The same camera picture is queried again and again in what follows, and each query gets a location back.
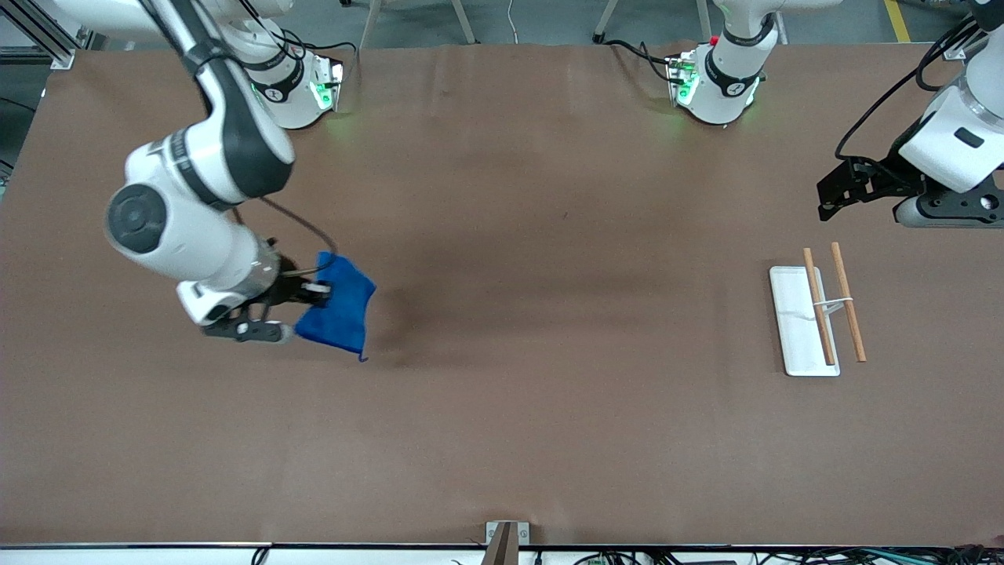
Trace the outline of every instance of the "gray floor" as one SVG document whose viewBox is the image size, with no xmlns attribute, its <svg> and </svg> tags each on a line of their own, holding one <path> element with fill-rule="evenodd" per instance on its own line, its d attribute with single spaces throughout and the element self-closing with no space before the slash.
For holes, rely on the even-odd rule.
<svg viewBox="0 0 1004 565">
<path fill-rule="evenodd" d="M 429 47 L 463 43 L 464 36 L 449 0 L 402 0 L 385 6 L 368 47 Z M 510 43 L 507 0 L 464 0 L 474 34 L 482 43 Z M 513 0 L 512 18 L 521 43 L 588 44 L 606 0 Z M 959 21 L 962 7 L 930 8 L 922 0 L 902 0 L 904 19 L 914 41 L 932 41 Z M 280 25 L 304 41 L 324 44 L 358 42 L 368 2 L 354 0 L 299 0 Z M 721 29 L 722 16 L 711 9 L 712 27 Z M 869 43 L 896 41 L 883 0 L 844 0 L 818 12 L 786 13 L 792 43 Z M 606 27 L 606 38 L 660 45 L 677 39 L 699 39 L 697 7 L 692 0 L 621 0 Z M 111 41 L 109 48 L 122 48 Z M 161 48 L 139 45 L 137 48 Z M 38 102 L 49 70 L 37 65 L 0 65 L 0 96 L 22 103 Z M 15 164 L 31 112 L 0 100 L 0 159 Z M 0 164 L 0 194 L 7 172 Z"/>
</svg>

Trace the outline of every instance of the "chair leg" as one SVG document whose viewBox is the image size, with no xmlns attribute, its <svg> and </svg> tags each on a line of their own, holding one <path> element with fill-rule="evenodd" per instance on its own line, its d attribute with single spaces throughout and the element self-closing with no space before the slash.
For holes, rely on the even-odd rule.
<svg viewBox="0 0 1004 565">
<path fill-rule="evenodd" d="M 384 0 L 369 0 L 369 15 L 366 16 L 366 26 L 362 28 L 362 39 L 359 39 L 359 48 L 366 46 L 366 39 L 369 32 L 376 25 L 376 18 L 380 17 L 380 10 L 384 7 Z"/>
<path fill-rule="evenodd" d="M 453 1 L 453 10 L 457 12 L 457 19 L 460 20 L 460 27 L 464 29 L 464 37 L 467 38 L 468 43 L 476 43 L 477 40 L 474 38 L 474 31 L 471 30 L 471 22 L 467 20 L 467 14 L 464 12 L 464 5 L 460 3 L 460 0 Z"/>
<path fill-rule="evenodd" d="M 697 0 L 697 17 L 701 20 L 701 33 L 705 41 L 711 41 L 711 17 L 708 16 L 708 0 Z"/>
<path fill-rule="evenodd" d="M 593 43 L 603 42 L 603 37 L 606 36 L 606 23 L 610 21 L 610 15 L 613 14 L 613 8 L 617 7 L 617 1 L 610 0 L 606 3 L 606 8 L 603 8 L 603 15 L 599 16 L 599 23 L 596 24 L 596 29 L 592 32 Z"/>
</svg>

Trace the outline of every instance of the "white cable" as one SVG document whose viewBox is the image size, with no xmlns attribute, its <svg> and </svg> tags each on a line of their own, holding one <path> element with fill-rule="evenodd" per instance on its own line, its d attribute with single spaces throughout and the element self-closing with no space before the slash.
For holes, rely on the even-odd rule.
<svg viewBox="0 0 1004 565">
<path fill-rule="evenodd" d="M 512 23 L 512 0 L 509 0 L 509 9 L 506 10 L 505 15 L 509 18 L 509 27 L 512 28 L 512 40 L 519 45 L 519 34 L 516 33 L 516 24 Z"/>
</svg>

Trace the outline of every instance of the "yellow line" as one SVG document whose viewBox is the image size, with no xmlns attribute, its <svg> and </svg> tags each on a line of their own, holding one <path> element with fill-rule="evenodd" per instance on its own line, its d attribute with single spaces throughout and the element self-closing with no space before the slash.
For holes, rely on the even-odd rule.
<svg viewBox="0 0 1004 565">
<path fill-rule="evenodd" d="M 893 23 L 893 31 L 896 32 L 896 40 L 910 43 L 910 32 L 907 31 L 907 22 L 904 21 L 903 12 L 900 11 L 900 3 L 897 0 L 885 0 L 885 2 L 889 21 Z"/>
</svg>

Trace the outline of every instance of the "wooden stick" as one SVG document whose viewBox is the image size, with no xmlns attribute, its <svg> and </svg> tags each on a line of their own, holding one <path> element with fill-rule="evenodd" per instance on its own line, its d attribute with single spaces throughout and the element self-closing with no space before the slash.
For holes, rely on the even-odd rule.
<svg viewBox="0 0 1004 565">
<path fill-rule="evenodd" d="M 847 285 L 847 272 L 843 270 L 843 256 L 840 255 L 840 244 L 833 241 L 829 245 L 833 252 L 833 263 L 836 265 L 836 277 L 840 281 L 840 298 L 850 298 L 850 286 Z M 861 341 L 861 330 L 857 327 L 857 312 L 854 311 L 854 301 L 844 301 L 843 310 L 847 313 L 847 325 L 850 326 L 850 339 L 854 342 L 854 357 L 858 363 L 864 363 L 864 343 Z"/>
<path fill-rule="evenodd" d="M 829 341 L 829 327 L 826 326 L 826 313 L 823 312 L 822 297 L 819 293 L 819 281 L 815 277 L 815 264 L 812 262 L 812 249 L 802 249 L 805 256 L 805 274 L 809 277 L 809 292 L 812 294 L 812 310 L 816 315 L 816 328 L 819 330 L 819 340 L 822 342 L 822 355 L 827 365 L 836 365 L 836 356 Z"/>
</svg>

